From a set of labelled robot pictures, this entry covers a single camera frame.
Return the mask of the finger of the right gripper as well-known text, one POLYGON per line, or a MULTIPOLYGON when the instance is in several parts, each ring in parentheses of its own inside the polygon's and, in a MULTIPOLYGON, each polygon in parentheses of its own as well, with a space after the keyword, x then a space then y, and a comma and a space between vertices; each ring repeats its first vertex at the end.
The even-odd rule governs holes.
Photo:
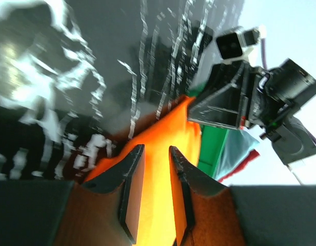
POLYGON ((231 130, 240 129, 240 86, 235 83, 221 87, 190 90, 195 100, 187 110, 187 120, 204 126, 231 130))
POLYGON ((217 97, 223 94, 230 94, 232 98, 240 98, 246 84, 246 61, 234 61, 229 65, 214 65, 203 89, 203 98, 217 97))

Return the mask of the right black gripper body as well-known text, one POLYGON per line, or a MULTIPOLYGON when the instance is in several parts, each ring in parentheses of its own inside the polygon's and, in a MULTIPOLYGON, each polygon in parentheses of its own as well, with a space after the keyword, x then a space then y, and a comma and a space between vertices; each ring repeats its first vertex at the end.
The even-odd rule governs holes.
POLYGON ((237 115, 234 128, 246 124, 265 129, 278 128, 294 114, 294 62, 285 61, 280 67, 266 70, 252 67, 247 61, 236 61, 234 76, 237 91, 234 100, 237 115))

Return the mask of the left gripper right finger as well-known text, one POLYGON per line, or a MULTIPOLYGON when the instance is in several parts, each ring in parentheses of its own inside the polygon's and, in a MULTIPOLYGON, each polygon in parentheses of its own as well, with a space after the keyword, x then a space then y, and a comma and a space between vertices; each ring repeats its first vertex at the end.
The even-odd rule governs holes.
POLYGON ((316 186, 230 186, 169 148, 178 245, 316 245, 316 186))

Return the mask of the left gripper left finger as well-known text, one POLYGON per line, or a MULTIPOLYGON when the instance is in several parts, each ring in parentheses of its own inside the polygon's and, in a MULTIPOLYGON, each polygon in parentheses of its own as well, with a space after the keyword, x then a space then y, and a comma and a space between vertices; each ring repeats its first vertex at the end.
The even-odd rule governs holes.
POLYGON ((133 245, 145 147, 83 184, 0 181, 0 245, 133 245))

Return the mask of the orange t shirt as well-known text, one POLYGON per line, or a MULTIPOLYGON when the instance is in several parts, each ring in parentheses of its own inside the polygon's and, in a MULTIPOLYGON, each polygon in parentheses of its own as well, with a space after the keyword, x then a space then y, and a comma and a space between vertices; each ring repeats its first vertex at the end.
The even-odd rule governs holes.
POLYGON ((130 140, 114 158, 101 159, 89 173, 94 179, 121 161, 136 145, 145 146, 145 170, 136 245, 173 245, 176 237, 169 148, 177 147, 194 165, 201 149, 201 127, 187 120, 192 97, 184 97, 167 115, 130 140))

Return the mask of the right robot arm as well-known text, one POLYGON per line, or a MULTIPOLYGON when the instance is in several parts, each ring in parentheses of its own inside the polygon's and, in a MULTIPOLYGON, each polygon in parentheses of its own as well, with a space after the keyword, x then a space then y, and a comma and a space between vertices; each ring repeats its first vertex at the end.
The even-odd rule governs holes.
POLYGON ((291 59, 271 70, 238 60, 212 67, 203 91, 188 107, 187 118, 232 130, 260 126, 261 139, 269 139, 288 166, 316 155, 316 141, 295 116, 314 96, 316 79, 291 59))

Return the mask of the green plastic bin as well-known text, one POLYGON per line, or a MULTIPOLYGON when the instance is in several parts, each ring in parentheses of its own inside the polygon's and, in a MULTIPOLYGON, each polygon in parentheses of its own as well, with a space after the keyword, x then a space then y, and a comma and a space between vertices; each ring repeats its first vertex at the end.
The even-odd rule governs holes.
POLYGON ((200 123, 201 150, 197 167, 216 179, 229 129, 207 125, 208 117, 203 113, 200 113, 200 119, 203 119, 204 123, 200 123))

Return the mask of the light blue t shirt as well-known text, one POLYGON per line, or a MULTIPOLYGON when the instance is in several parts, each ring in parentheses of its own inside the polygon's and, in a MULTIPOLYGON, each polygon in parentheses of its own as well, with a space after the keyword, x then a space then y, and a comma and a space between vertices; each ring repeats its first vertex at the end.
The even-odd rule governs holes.
POLYGON ((214 179, 231 174, 260 142, 246 131, 230 130, 214 179))

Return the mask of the dark red t shirt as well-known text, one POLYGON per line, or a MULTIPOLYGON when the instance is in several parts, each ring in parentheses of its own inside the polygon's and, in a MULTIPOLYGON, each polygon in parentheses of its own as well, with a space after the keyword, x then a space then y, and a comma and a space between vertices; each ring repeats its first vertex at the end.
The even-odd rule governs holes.
POLYGON ((228 174, 224 175, 222 178, 220 178, 220 179, 218 180, 218 182, 222 183, 225 179, 227 179, 227 178, 233 176, 234 174, 237 174, 237 173, 241 172, 243 169, 246 168, 246 166, 247 166, 251 161, 255 160, 255 159, 258 158, 259 156, 260 156, 260 154, 259 154, 256 150, 252 150, 252 151, 248 154, 248 156, 247 156, 243 161, 241 161, 240 164, 238 164, 238 165, 236 166, 236 168, 235 168, 233 171, 231 171, 231 172, 229 172, 228 174))

